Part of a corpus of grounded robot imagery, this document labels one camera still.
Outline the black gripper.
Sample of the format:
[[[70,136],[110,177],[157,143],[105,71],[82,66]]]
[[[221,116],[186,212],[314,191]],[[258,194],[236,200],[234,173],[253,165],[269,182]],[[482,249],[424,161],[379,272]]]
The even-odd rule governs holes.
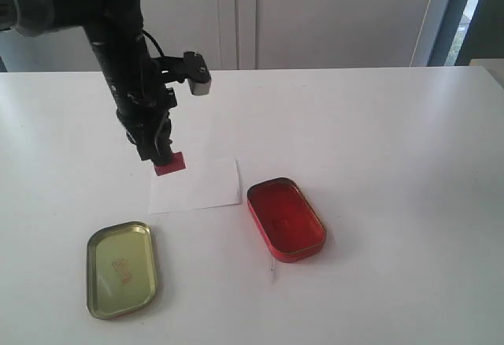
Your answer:
[[[117,106],[117,118],[142,161],[172,162],[169,111],[175,94],[161,81],[159,60],[151,57],[147,41],[164,53],[149,32],[128,37],[122,32],[88,32],[87,40]]]

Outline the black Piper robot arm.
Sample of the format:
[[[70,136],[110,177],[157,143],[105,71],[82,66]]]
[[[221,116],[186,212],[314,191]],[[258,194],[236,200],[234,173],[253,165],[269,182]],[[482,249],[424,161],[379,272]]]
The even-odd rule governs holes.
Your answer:
[[[36,37],[82,28],[116,105],[116,115],[140,158],[175,168],[169,111],[176,106],[162,79],[164,54],[152,57],[154,37],[143,28],[140,0],[1,0],[1,30]]]

